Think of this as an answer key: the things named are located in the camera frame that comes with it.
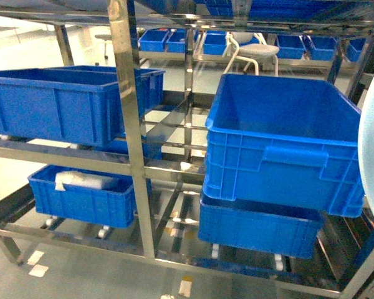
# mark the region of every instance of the white chair leg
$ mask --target white chair leg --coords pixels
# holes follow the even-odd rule
[[[226,74],[229,71],[229,69],[231,68],[231,66],[233,65],[234,59],[236,59],[237,54],[238,54],[238,51],[235,51],[233,56],[231,56],[229,64],[227,64],[227,67],[223,72],[224,74]]]
[[[279,59],[277,58],[277,56],[273,56],[273,59],[274,59],[274,75],[276,77],[279,76]]]
[[[250,65],[251,65],[250,62],[248,62],[248,63],[245,65],[245,67],[244,67],[244,73],[247,71],[247,69],[249,68]]]
[[[259,76],[259,64],[257,64],[256,60],[252,60],[253,64],[255,65],[255,75]]]

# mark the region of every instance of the white cloth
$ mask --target white cloth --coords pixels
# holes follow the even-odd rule
[[[55,175],[55,190],[65,191],[64,184],[103,190],[115,187],[118,179],[96,174],[85,174],[79,171],[63,171]]]

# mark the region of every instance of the floor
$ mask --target floor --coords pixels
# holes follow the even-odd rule
[[[75,64],[104,65],[103,44],[95,34],[108,33],[106,27],[69,29],[70,45]],[[34,31],[14,35],[6,31],[0,37],[0,70],[30,67],[55,67],[62,65],[59,48],[53,32]],[[114,65],[111,47],[108,47],[109,65]],[[183,90],[183,64],[177,62],[149,62],[143,67],[165,69],[165,90]],[[214,63],[196,64],[194,91],[215,93],[223,65]],[[298,74],[291,69],[281,73],[286,77],[322,78],[316,71]],[[337,80],[337,87],[344,92],[350,74]],[[163,115],[151,114],[148,119]],[[197,117],[193,125],[203,125],[205,117]],[[170,141],[183,142],[183,133],[176,131]],[[68,146],[65,143],[35,141],[37,143]],[[205,144],[205,133],[194,134],[194,144]],[[179,149],[167,149],[178,153]],[[0,199],[27,183],[27,176],[40,169],[42,164],[27,163],[0,158]],[[42,224],[47,216],[30,212],[24,222]],[[22,249],[30,244],[19,242]],[[181,280],[186,275],[193,277],[190,298],[316,298],[299,293],[276,289],[273,282],[264,281],[253,285],[242,277],[223,278],[179,270],[161,268],[144,263],[114,259],[106,255],[76,252],[46,245],[39,245],[44,252],[39,264],[49,269],[42,278],[28,273],[32,266],[21,267],[10,264],[0,252],[0,299],[17,298],[161,298],[177,293]]]

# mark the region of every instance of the blue bin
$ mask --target blue bin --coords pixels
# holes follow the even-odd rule
[[[162,146],[159,144],[143,143],[144,157],[160,160],[162,158],[161,148]],[[95,150],[104,151],[106,153],[129,154],[127,142],[121,140],[113,140],[110,144],[97,147]]]
[[[206,120],[203,191],[357,217],[359,119],[322,80],[223,75]]]
[[[365,42],[366,39],[352,39],[348,45],[346,54],[347,59],[352,62],[356,62],[362,53]]]
[[[147,30],[139,39],[140,50],[151,52],[165,51],[165,40],[168,38],[169,33],[169,30]]]
[[[226,36],[226,31],[216,31],[216,30],[208,30],[206,31],[206,34],[219,34],[221,36]]]
[[[116,73],[116,67],[101,65],[73,65],[70,67],[56,67],[57,70],[74,70],[83,72]],[[160,105],[163,99],[163,74],[164,70],[140,69],[140,80],[136,80],[138,92],[138,114],[140,116],[150,112]]]
[[[337,43],[333,37],[305,36],[304,44],[312,60],[332,60]]]
[[[112,190],[65,184],[65,191],[56,191],[55,175],[70,170],[117,178],[119,184]],[[46,166],[29,176],[28,180],[35,196],[37,212],[121,229],[134,220],[135,192],[130,176]]]
[[[276,46],[280,48],[277,57],[282,59],[301,59],[305,52],[300,36],[277,36]]]
[[[194,40],[197,40],[198,31],[194,32]],[[166,41],[168,45],[168,52],[185,53],[186,52],[186,31],[178,29]]]
[[[225,34],[206,34],[204,54],[223,55],[224,50],[226,50]]]
[[[324,219],[317,211],[201,195],[198,238],[220,245],[310,259]]]
[[[0,134],[100,146],[123,131],[116,74],[0,71]]]
[[[249,17],[265,20],[307,20],[339,5],[338,1],[255,0]]]
[[[350,61],[357,62],[359,60],[365,42],[366,39],[353,39],[349,42],[346,56]]]

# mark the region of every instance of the metal shelf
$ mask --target metal shelf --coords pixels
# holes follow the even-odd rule
[[[328,216],[315,245],[313,259],[283,257],[283,271],[275,270],[272,254],[220,246],[216,257],[213,255],[212,244],[196,238],[199,221],[198,194],[204,179],[204,168],[202,159],[191,157],[191,150],[204,148],[191,145],[191,132],[204,129],[181,123],[183,120],[185,123],[191,123],[194,113],[207,115],[213,99],[213,95],[192,92],[194,60],[219,62],[219,59],[223,59],[203,55],[200,51],[194,53],[193,29],[237,29],[289,34],[309,32],[340,37],[370,36],[358,64],[354,66],[360,76],[353,78],[348,91],[351,98],[357,98],[357,86],[361,83],[362,74],[370,72],[370,65],[374,61],[374,21],[253,21],[247,18],[246,10],[235,10],[237,15],[234,18],[200,16],[193,14],[193,11],[191,14],[137,15],[138,20],[140,17],[152,18],[156,22],[159,21],[160,26],[165,24],[166,27],[185,27],[188,30],[185,55],[140,52],[139,56],[133,5],[131,0],[111,0],[108,7],[115,62],[117,66],[122,62],[122,68],[118,67],[117,72],[130,155],[94,152],[88,148],[34,145],[28,143],[29,140],[15,138],[0,140],[0,157],[133,176],[138,208],[136,221],[129,229],[111,230],[104,239],[97,238],[99,226],[67,219],[58,219],[49,226],[25,225],[22,217],[34,208],[32,191],[27,185],[0,201],[0,248],[4,254],[14,263],[27,259],[29,251],[21,252],[14,241],[24,239],[34,244],[45,243],[71,249],[93,250],[192,272],[220,276],[245,275],[257,283],[263,279],[271,279],[278,288],[329,298],[353,298],[374,272],[374,247],[363,253],[374,223],[371,216],[368,216],[368,211],[355,220]],[[67,21],[77,24],[108,24],[106,12],[38,11],[0,7],[0,15],[39,22],[43,20],[54,24],[62,24],[64,17],[69,17]],[[56,34],[64,64],[72,64],[65,27],[56,26]],[[320,62],[311,62],[316,67],[329,67],[326,80],[332,83],[343,65],[343,43],[341,39],[338,40],[331,63],[326,62],[320,66]],[[156,109],[169,114],[159,123],[150,123],[155,125],[150,131],[145,128],[149,122],[139,119],[137,111],[134,70],[140,67],[139,61],[142,57],[185,61],[185,90],[181,93],[165,92],[163,106]],[[307,67],[300,60],[285,63]],[[183,144],[167,142],[176,128],[185,130]],[[141,134],[146,135],[148,143],[160,142],[184,148],[185,154],[164,155],[169,160],[145,159],[141,148]],[[150,196],[146,190],[145,179],[152,180],[154,188]],[[363,255],[364,262],[358,263],[355,259]]]

